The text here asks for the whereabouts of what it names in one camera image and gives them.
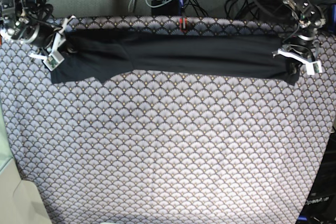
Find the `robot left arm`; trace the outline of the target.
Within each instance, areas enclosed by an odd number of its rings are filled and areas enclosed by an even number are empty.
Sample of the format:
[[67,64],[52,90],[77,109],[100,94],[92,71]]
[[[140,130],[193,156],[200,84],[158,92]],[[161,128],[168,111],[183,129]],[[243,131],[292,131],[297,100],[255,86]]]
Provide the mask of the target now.
[[[275,15],[265,9],[259,1],[253,1],[265,14],[275,18]],[[282,47],[273,52],[273,56],[283,56],[295,63],[304,65],[309,76],[322,73],[322,63],[317,60],[319,44],[314,41],[318,30],[326,24],[322,9],[309,0],[281,1],[290,9],[297,26],[282,41]]]

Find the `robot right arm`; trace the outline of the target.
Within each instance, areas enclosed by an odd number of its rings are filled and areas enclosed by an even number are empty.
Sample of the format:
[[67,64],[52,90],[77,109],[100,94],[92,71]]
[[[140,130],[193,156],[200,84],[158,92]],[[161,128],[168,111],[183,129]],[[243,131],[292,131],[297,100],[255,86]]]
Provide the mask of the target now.
[[53,10],[47,0],[1,0],[1,37],[37,47],[37,53],[29,56],[42,60],[50,71],[64,61],[65,30],[75,18],[67,17],[60,25],[50,23]]

